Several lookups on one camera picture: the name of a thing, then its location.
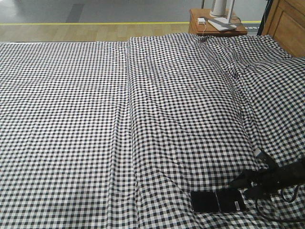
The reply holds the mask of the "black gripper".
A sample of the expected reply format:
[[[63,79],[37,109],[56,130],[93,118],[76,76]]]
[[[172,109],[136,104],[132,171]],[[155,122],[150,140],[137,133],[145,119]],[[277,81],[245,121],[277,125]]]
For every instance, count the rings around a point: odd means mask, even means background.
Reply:
[[[229,182],[231,188],[248,188],[244,191],[247,199],[269,199],[269,193],[290,186],[290,172],[284,167],[266,170],[244,170],[237,178]]]

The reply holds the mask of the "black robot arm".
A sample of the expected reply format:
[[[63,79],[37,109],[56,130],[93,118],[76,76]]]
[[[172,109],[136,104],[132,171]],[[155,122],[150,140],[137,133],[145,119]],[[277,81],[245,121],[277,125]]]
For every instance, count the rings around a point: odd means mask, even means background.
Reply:
[[[246,188],[247,199],[269,199],[278,190],[305,183],[305,159],[280,167],[275,161],[266,161],[268,168],[244,170],[229,183],[232,188]]]

